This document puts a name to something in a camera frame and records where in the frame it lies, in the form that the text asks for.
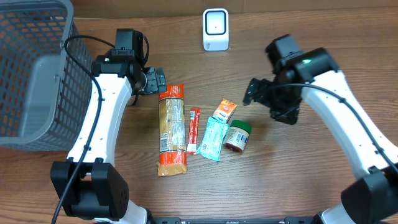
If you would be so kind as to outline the red stick sachet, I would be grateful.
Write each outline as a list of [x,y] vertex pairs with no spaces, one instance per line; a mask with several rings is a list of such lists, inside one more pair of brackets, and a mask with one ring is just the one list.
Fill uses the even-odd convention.
[[188,132],[187,154],[195,155],[197,153],[198,125],[200,120],[200,109],[190,109],[190,125]]

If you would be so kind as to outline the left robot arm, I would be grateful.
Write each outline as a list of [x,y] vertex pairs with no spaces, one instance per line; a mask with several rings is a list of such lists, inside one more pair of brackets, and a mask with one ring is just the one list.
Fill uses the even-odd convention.
[[99,55],[90,68],[70,52],[71,36],[64,41],[67,55],[90,77],[93,89],[80,133],[66,161],[54,162],[50,178],[59,197],[52,217],[97,223],[154,223],[151,212],[129,198],[129,187],[115,169],[115,149],[124,109],[131,97],[163,93],[164,70],[147,67],[149,43],[138,30],[118,29],[116,43]]

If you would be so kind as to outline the orange spaghetti pasta packet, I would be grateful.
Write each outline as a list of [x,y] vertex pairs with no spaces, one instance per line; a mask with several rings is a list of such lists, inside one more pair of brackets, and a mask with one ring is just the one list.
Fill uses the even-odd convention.
[[187,172],[184,84],[167,85],[159,94],[158,176]]

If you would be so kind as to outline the small orange carton box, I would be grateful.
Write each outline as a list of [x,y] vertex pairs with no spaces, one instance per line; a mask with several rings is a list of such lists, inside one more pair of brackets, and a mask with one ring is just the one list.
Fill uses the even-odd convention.
[[223,99],[213,113],[212,117],[222,123],[227,123],[237,107],[236,103]]

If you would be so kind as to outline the green lid jar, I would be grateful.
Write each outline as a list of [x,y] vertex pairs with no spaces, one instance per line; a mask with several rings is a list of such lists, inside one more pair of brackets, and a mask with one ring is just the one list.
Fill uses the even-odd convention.
[[233,120],[224,139],[224,145],[234,152],[243,152],[249,139],[252,127],[241,120]]

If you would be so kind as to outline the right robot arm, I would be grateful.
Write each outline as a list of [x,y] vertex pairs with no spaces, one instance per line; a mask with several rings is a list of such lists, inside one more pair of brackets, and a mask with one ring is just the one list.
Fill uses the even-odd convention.
[[272,119],[291,125],[300,104],[307,103],[342,148],[356,179],[342,191],[338,205],[316,214],[312,222],[381,223],[396,214],[397,147],[365,112],[328,51],[303,52],[288,34],[265,51],[274,79],[252,79],[243,103],[260,103]]

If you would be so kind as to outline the teal tissue packet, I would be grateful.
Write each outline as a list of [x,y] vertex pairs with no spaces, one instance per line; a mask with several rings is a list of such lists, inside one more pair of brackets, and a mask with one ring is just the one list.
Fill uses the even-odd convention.
[[197,154],[218,162],[228,129],[228,124],[220,122],[213,117],[209,117],[203,140],[197,149]]

